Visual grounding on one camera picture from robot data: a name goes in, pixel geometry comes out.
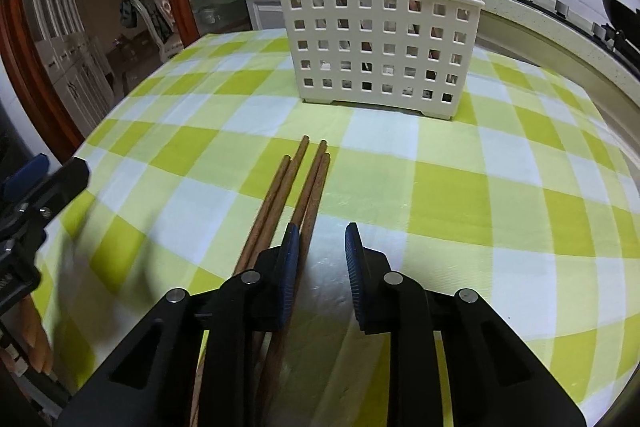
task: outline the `silver screw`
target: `silver screw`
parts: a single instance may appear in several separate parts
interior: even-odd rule
[[[458,292],[458,295],[463,301],[468,302],[469,304],[473,304],[478,300],[478,294],[475,291],[470,290],[469,288],[460,290],[460,292]]]
[[[396,286],[404,280],[404,277],[402,277],[402,274],[398,272],[387,272],[385,273],[385,276],[383,277],[383,279],[387,284],[392,284],[393,286]]]
[[[260,280],[260,274],[256,270],[249,270],[240,276],[244,284],[255,284]]]
[[[184,291],[182,288],[174,288],[173,290],[169,290],[166,293],[166,299],[169,302],[172,303],[176,303],[176,302],[180,302],[182,299],[184,299],[187,296],[187,292]]]

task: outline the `checkered tablecloth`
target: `checkered tablecloth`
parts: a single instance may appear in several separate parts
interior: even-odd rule
[[[640,198],[585,92],[474,52],[439,121],[298,97],[283,31],[207,36],[146,79],[78,155],[86,190],[49,227],[34,294],[81,385],[170,288],[219,286],[303,134],[332,155],[294,311],[278,425],[384,425],[385,336],[356,327],[344,229],[428,289],[475,288],[592,425],[638,363]],[[296,180],[276,234],[302,187]]]

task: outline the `basket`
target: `basket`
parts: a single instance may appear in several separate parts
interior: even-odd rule
[[[281,0],[300,97],[449,119],[481,0]]]

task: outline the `white chair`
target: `white chair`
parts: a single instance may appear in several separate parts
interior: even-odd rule
[[[175,57],[178,53],[180,53],[184,49],[184,45],[180,40],[180,35],[174,33],[169,37],[167,42],[162,42],[160,35],[156,31],[156,27],[151,20],[151,16],[149,12],[146,10],[145,6],[139,0],[130,0],[133,7],[137,10],[140,16],[144,19],[146,27],[149,29],[149,33],[151,34],[151,38],[154,40],[158,49],[160,49],[160,60],[164,64],[168,62],[172,57]]]

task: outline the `table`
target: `table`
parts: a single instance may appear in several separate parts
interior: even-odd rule
[[[350,221],[428,289],[476,289],[590,425],[606,411],[638,363],[640,197],[586,93],[476,48],[452,121],[302,103],[283,30],[201,38],[78,151],[91,182],[50,224],[34,293],[76,384],[168,289],[198,293],[231,275],[303,134],[327,140],[332,165],[274,425],[385,424],[388,338],[365,337],[353,318]]]

